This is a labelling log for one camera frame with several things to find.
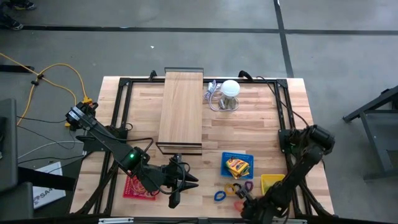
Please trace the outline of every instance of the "blue plastic basket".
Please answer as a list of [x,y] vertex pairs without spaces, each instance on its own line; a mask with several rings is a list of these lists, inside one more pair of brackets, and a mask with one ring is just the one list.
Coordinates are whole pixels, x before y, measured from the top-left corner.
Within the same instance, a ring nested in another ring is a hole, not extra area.
[[231,157],[241,159],[244,162],[248,162],[250,165],[250,174],[246,175],[244,177],[240,177],[242,179],[253,179],[254,176],[254,157],[253,155],[247,155],[247,154],[238,154],[238,153],[232,153],[232,152],[223,152],[222,158],[221,158],[221,175],[224,177],[232,177],[232,174],[229,172],[228,168],[225,166],[226,161],[230,159]]

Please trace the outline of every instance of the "blue ring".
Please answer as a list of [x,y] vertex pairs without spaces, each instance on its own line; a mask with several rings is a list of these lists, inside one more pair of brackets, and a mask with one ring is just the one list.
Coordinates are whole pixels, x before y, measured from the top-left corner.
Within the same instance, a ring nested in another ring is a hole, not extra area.
[[[221,197],[221,198],[218,198],[218,195],[219,194],[223,194],[223,196]],[[216,202],[220,202],[220,201],[222,201],[222,200],[224,200],[226,198],[226,193],[224,192],[224,191],[222,191],[222,190],[220,190],[219,192],[217,192],[215,195],[214,195],[214,200],[216,201]]]

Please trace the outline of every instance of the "yellow cable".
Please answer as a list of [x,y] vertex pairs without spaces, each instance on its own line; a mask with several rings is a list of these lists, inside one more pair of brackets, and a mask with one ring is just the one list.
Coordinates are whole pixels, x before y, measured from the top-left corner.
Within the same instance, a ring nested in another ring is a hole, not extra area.
[[[37,73],[37,72],[35,72],[35,71],[33,71],[33,70],[27,68],[25,65],[23,65],[23,64],[21,64],[21,63],[15,61],[14,59],[8,57],[7,55],[4,55],[3,53],[0,53],[0,55],[3,56],[3,57],[5,57],[6,59],[8,59],[8,60],[10,60],[10,61],[12,61],[12,62],[18,64],[18,65],[21,66],[22,68],[24,68],[24,69],[26,69],[26,70],[32,72],[32,73],[35,74],[36,76],[39,76],[40,74],[43,74],[45,71],[47,71],[48,69],[50,69],[50,68],[52,68],[52,67],[54,67],[54,66],[57,66],[57,65],[59,65],[59,66],[66,66],[66,67],[72,69],[72,70],[78,75],[78,77],[79,77],[79,79],[80,79],[81,87],[82,87],[82,89],[83,89],[84,97],[85,97],[85,99],[88,98],[87,95],[86,95],[85,85],[84,85],[84,83],[83,83],[83,79],[81,78],[81,75],[79,74],[79,72],[78,72],[76,69],[74,69],[72,66],[70,66],[70,65],[68,65],[68,64],[65,64],[65,63],[56,63],[56,64],[54,64],[54,65],[50,65],[50,66],[48,66],[47,68],[43,69],[40,73]],[[70,89],[68,89],[67,87],[64,87],[64,86],[55,84],[55,83],[51,82],[50,80],[48,80],[48,79],[46,79],[46,78],[43,78],[43,80],[46,81],[46,82],[48,82],[49,84],[55,86],[55,87],[62,88],[62,89],[64,89],[64,90],[66,90],[67,92],[69,92],[70,94],[72,94],[73,99],[74,99],[74,101],[75,101],[75,105],[77,104],[76,95],[75,95]],[[24,111],[24,113],[22,114],[22,116],[21,116],[21,118],[19,119],[19,121],[17,122],[17,126],[18,126],[19,123],[22,121],[22,118],[25,117],[25,115],[26,115],[26,113],[27,113],[27,111],[28,111],[28,109],[29,109],[30,102],[32,101],[33,89],[34,89],[34,88],[35,88],[35,85],[32,85],[32,88],[30,89],[30,93],[29,93],[29,99],[28,99],[28,102],[27,102],[26,107],[25,107],[25,111]]]

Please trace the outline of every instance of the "wooden table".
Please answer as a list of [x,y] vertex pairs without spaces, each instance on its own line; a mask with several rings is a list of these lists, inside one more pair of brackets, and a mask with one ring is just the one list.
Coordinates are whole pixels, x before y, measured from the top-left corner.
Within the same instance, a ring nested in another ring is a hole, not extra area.
[[[96,117],[104,125],[111,122],[119,78],[104,77],[103,79]],[[303,79],[291,78],[288,79],[288,84],[293,110],[303,116],[309,124],[312,124]],[[127,119],[134,127],[129,132],[129,139],[153,137],[155,141],[157,140],[163,90],[163,83],[134,84]],[[279,119],[275,96],[267,85],[242,84],[238,98],[239,109],[232,113],[214,112],[210,110],[207,102],[203,101],[203,155],[183,156],[183,161],[191,166],[190,173],[199,179],[199,187],[183,191],[180,205],[177,208],[171,209],[168,207],[169,196],[164,194],[158,194],[154,202],[123,198],[126,174],[119,169],[112,216],[240,218],[239,212],[233,206],[233,202],[239,200],[237,197],[229,196],[222,202],[213,200],[215,192],[223,190],[226,183],[235,182],[234,179],[220,176],[221,153],[228,151],[254,155],[255,178],[253,179],[254,189],[252,192],[256,196],[261,195],[261,174],[286,174],[287,169],[277,138]],[[121,119],[123,104],[122,100],[118,124]],[[297,128],[305,127],[300,118],[295,117],[295,122]],[[147,144],[146,142],[132,143],[134,143],[132,145],[141,148],[145,148]],[[148,152],[151,156],[151,164],[169,163],[170,156],[163,156],[154,145]],[[71,212],[81,208],[97,187],[103,156],[103,152],[94,152],[83,161]],[[307,184],[325,209],[333,213],[322,163],[315,166],[307,175]],[[106,204],[107,197],[108,188],[104,191],[102,208]],[[300,208],[304,212],[300,192],[298,199]]]

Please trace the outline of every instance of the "wooden board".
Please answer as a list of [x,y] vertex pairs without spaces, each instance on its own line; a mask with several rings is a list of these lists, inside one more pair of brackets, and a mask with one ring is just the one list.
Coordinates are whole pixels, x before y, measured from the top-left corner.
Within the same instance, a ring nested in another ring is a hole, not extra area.
[[167,152],[201,151],[202,89],[202,73],[166,73],[158,144]]
[[[119,78],[104,77],[103,80],[96,117],[104,125],[111,122]],[[312,124],[304,81],[293,78],[288,79],[288,84],[293,110]],[[163,83],[134,84],[127,120],[134,127],[129,132],[128,138],[151,136],[157,139],[163,92]],[[210,110],[206,101],[203,102],[203,155],[182,158],[191,165],[190,173],[199,179],[199,187],[182,192],[181,203],[177,208],[168,208],[169,198],[164,194],[158,194],[155,202],[123,198],[126,175],[119,170],[112,216],[239,218],[239,212],[233,207],[233,202],[238,200],[236,197],[229,196],[218,203],[213,200],[215,192],[223,190],[225,183],[235,182],[233,179],[220,176],[221,153],[224,151],[254,155],[254,195],[261,195],[261,174],[286,174],[285,159],[280,152],[277,139],[279,120],[274,95],[267,85],[243,84],[238,98],[239,109],[232,113],[214,112]],[[121,120],[123,104],[122,101],[118,123]],[[295,122],[298,128],[305,127],[297,116]],[[145,148],[146,145],[147,142],[133,144],[141,148]],[[155,146],[152,146],[148,152],[151,164],[161,165],[169,162],[169,156],[163,156]],[[84,160],[71,212],[81,208],[98,185],[103,155],[103,152],[95,152]],[[323,164],[319,163],[310,171],[307,175],[307,184],[325,209],[333,213]],[[102,208],[106,204],[107,196],[108,190],[105,190]],[[300,208],[304,211],[302,194],[299,193],[298,197]]]

